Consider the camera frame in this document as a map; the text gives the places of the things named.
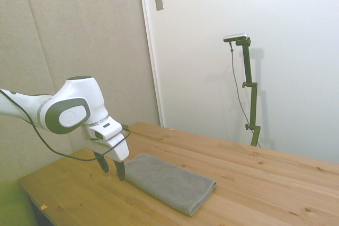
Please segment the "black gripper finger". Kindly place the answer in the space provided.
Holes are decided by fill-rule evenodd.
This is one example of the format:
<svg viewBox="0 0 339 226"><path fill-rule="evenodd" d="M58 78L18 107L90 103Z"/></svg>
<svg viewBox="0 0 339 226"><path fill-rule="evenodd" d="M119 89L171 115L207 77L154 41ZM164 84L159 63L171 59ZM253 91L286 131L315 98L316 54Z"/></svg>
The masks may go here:
<svg viewBox="0 0 339 226"><path fill-rule="evenodd" d="M109 165L108 163L106 162L105 158L103 155L101 155L100 153L97 153L97 152L93 152L94 153L94 156L97 160L97 162L99 163L101 169L105 172L105 173L108 173L109 172Z"/></svg>
<svg viewBox="0 0 339 226"><path fill-rule="evenodd" d="M126 171L125 171L125 165L124 165L124 162L123 162L123 161L117 161L117 160L114 160L113 162L114 162L114 164L115 164L115 167L116 167L116 170L117 170L117 175L118 175L119 180L120 180L121 182L124 181L125 176L126 176Z"/></svg>

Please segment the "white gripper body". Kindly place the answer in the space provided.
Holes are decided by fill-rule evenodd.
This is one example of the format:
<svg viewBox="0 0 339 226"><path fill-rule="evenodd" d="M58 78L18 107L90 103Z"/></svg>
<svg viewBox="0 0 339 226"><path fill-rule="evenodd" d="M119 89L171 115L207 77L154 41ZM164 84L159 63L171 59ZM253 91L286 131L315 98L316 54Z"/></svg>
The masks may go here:
<svg viewBox="0 0 339 226"><path fill-rule="evenodd" d="M104 154L115 161L122 162L129 156L125 137L120 132L104 130L85 131L86 147Z"/></svg>

